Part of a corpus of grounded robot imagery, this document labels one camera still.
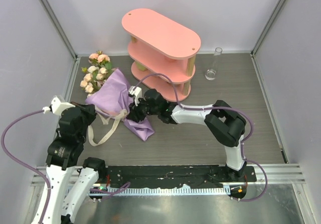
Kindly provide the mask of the purple wrapping paper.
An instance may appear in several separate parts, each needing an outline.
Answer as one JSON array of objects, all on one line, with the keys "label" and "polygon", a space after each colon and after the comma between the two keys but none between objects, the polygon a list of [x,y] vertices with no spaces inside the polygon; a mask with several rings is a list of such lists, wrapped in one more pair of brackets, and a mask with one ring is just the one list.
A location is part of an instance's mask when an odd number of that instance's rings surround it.
[{"label": "purple wrapping paper", "polygon": [[111,129],[97,143],[94,141],[93,127],[88,127],[88,141],[92,146],[96,147],[105,143],[121,122],[143,141],[154,134],[148,119],[136,123],[126,118],[129,115],[129,105],[133,103],[132,98],[128,95],[130,88],[124,74],[116,69],[100,90],[86,98],[85,103],[95,106],[97,116],[100,117],[104,125],[108,125],[109,121],[113,119]]}]

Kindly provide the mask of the cream ribbon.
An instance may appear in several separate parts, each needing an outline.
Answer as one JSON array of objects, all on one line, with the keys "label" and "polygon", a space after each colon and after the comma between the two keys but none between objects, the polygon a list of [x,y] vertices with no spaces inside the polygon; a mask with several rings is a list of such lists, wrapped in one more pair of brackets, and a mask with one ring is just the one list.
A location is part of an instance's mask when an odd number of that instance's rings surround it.
[{"label": "cream ribbon", "polygon": [[124,121],[125,117],[128,114],[128,111],[126,109],[122,109],[120,112],[111,115],[104,115],[103,112],[97,107],[95,108],[95,110],[97,116],[101,120],[102,125],[104,126],[105,133],[101,136],[100,140],[96,141],[94,128],[92,127],[92,125],[88,127],[88,142],[93,147],[104,144],[114,134],[120,122]]}]

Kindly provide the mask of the pink flower bouquet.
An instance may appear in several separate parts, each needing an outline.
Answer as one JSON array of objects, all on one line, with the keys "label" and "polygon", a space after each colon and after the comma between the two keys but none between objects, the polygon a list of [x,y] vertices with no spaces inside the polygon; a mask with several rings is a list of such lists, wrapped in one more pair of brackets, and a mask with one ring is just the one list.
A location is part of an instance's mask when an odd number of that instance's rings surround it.
[{"label": "pink flower bouquet", "polygon": [[99,91],[110,75],[115,71],[110,57],[98,50],[88,58],[90,67],[83,67],[81,71],[85,74],[80,82],[80,87],[90,97]]}]

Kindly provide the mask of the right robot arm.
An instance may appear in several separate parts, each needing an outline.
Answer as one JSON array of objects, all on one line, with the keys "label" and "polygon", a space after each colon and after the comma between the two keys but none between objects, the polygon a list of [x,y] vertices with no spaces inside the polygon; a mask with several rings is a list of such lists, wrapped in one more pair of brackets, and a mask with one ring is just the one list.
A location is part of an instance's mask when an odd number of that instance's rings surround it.
[{"label": "right robot arm", "polygon": [[166,100],[156,89],[149,89],[145,94],[141,88],[132,86],[129,97],[127,119],[139,123],[147,116],[157,116],[165,124],[198,124],[208,127],[226,152],[225,171],[228,181],[238,181],[245,175],[247,162],[241,152],[246,121],[223,100],[214,105],[189,106],[179,105]]}]

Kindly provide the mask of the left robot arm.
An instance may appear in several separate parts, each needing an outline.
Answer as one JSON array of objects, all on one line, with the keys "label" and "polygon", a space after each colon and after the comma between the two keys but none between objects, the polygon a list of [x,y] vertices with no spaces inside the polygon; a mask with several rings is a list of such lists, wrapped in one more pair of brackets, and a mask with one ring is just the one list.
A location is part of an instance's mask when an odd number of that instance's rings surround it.
[{"label": "left robot arm", "polygon": [[107,176],[105,161],[89,157],[68,191],[78,158],[84,149],[88,127],[96,118],[94,105],[67,104],[60,115],[57,137],[48,147],[45,187],[33,223],[74,223],[78,210],[94,183]]}]

